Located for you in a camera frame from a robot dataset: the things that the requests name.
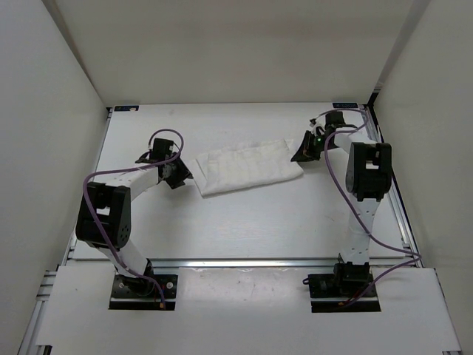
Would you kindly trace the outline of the white fabric skirt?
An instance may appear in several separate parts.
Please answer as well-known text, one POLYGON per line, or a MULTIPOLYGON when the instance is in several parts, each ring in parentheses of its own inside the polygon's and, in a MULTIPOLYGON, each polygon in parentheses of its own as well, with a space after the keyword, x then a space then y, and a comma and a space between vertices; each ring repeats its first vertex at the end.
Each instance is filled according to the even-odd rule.
POLYGON ((210 197, 301 177, 293 154, 292 140, 243 142, 202 153, 190 167, 201 196, 210 197))

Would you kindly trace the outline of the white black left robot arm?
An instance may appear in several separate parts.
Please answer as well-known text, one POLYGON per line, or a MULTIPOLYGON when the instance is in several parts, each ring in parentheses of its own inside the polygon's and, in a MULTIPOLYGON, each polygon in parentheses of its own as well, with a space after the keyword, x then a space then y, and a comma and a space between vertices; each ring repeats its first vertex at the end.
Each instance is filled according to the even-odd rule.
POLYGON ((132 201, 161 182, 176 189, 192 178, 181 158, 165 164, 140 158, 131 170, 106 183, 88 182, 75 235, 113 263, 124 285, 146 296, 154 290, 155 278, 151 261, 131 241, 132 201))

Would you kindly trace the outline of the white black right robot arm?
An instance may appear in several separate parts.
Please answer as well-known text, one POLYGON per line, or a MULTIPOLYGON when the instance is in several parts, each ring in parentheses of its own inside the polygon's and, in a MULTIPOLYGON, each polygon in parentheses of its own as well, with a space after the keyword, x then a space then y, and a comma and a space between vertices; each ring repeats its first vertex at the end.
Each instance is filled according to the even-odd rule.
POLYGON ((291 160, 309 162, 319 160, 321 156, 350 209, 347 235, 339 253, 340 272, 332 277, 334 291, 347 296, 359 284, 357 275, 348 268, 363 273, 369 271, 369 244, 375 213, 392 184, 392 147, 347 129, 326 130, 322 135, 306 131, 291 160), (344 184, 340 184, 333 171, 328 156, 330 149, 343 149, 348 156, 344 184))

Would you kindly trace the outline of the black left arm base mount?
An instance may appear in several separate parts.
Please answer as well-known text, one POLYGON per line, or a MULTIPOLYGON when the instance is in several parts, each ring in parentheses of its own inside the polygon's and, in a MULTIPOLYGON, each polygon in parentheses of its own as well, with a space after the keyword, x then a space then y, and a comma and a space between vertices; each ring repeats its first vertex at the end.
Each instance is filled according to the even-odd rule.
POLYGON ((176 306, 178 275, 155 274, 152 276, 160 285, 165 301, 154 283, 142 279, 126 280, 122 275, 114 276, 109 299, 109 310, 127 311, 173 311, 176 306))

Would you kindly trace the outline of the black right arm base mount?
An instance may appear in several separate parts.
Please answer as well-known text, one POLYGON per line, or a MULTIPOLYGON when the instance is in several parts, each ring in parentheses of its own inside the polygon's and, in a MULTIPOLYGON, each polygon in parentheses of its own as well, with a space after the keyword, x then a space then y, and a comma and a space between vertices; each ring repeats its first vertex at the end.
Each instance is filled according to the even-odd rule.
POLYGON ((338 262, 333 272, 309 274, 302 284, 309 288, 311 312, 380 312, 377 291, 369 263, 338 262))

